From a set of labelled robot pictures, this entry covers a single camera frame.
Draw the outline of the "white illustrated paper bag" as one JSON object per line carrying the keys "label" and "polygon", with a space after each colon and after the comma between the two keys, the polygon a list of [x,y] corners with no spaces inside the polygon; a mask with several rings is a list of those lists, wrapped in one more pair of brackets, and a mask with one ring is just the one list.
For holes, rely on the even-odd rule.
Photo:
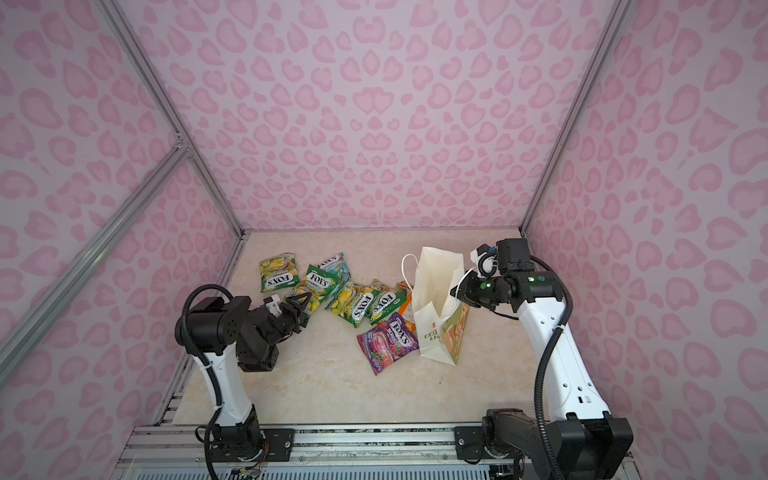
{"label": "white illustrated paper bag", "polygon": [[464,278],[460,253],[423,247],[420,255],[401,260],[403,281],[411,293],[411,309],[420,355],[456,366],[469,306],[451,294]]}

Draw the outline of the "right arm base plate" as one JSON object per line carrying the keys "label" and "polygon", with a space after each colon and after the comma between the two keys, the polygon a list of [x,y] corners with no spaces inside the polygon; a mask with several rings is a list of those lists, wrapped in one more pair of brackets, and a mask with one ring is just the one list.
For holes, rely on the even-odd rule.
{"label": "right arm base plate", "polygon": [[492,435],[482,426],[457,426],[453,429],[455,453],[458,460],[479,464],[490,460]]}

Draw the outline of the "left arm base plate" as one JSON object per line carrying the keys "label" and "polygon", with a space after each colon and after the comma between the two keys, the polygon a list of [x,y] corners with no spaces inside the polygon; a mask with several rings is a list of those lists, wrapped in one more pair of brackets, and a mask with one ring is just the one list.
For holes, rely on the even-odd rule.
{"label": "left arm base plate", "polygon": [[209,441],[209,456],[213,462],[288,462],[295,433],[290,428],[267,428],[253,433],[240,427],[215,427]]}

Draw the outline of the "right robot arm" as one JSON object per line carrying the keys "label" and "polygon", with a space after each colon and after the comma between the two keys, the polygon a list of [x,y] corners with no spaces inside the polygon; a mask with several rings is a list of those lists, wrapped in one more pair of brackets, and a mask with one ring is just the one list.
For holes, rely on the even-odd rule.
{"label": "right robot arm", "polygon": [[627,419],[614,416],[597,391],[570,331],[573,298],[565,283],[533,256],[524,238],[483,244],[473,269],[451,290],[473,308],[508,305],[539,357],[534,414],[490,409],[478,428],[454,430],[458,458],[473,464],[509,460],[502,478],[520,479],[530,461],[541,479],[610,479],[633,439]]}

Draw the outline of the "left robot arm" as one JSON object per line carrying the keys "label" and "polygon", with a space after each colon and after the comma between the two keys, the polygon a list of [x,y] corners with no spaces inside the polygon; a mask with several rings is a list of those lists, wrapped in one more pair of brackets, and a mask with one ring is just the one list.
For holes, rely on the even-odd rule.
{"label": "left robot arm", "polygon": [[175,339],[200,368],[213,403],[202,436],[206,448],[241,457],[265,448],[241,374],[274,369],[278,345],[307,326],[311,300],[310,293],[273,296],[252,307],[250,297],[217,284],[199,286],[185,299]]}

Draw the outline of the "teal Fox's candy bag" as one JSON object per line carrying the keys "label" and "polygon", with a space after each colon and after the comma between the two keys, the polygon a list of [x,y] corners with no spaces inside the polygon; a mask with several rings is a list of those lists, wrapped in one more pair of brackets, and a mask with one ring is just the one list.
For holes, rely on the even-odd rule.
{"label": "teal Fox's candy bag", "polygon": [[346,263],[345,255],[339,252],[317,265],[323,271],[330,272],[338,278],[333,294],[336,294],[351,279],[351,273]]}

